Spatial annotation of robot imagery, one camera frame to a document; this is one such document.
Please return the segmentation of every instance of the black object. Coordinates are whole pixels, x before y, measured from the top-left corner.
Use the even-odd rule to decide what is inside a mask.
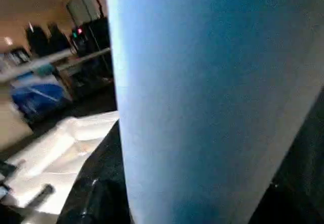
[[[43,189],[27,204],[26,209],[35,209],[54,192],[54,187],[50,184],[46,184]]]
[[[30,49],[39,57],[50,55],[51,49],[47,36],[40,26],[33,26],[26,29],[26,38],[28,40]]]
[[[14,209],[0,204],[0,220],[1,223],[19,224],[24,218]]]
[[[323,224],[320,214],[306,196],[283,184],[271,184],[249,224]]]
[[[4,177],[2,181],[6,181],[6,179],[12,176],[16,170],[16,166],[0,161],[0,174]]]
[[[49,46],[52,53],[57,53],[71,47],[66,36],[59,30],[56,23],[51,23],[48,25],[51,32],[49,39]]]
[[[319,94],[276,174],[304,195],[324,219],[324,89]]]
[[[57,223],[130,223],[118,123],[84,163]]]
[[[79,57],[110,47],[107,18],[86,22],[72,30],[70,36]]]

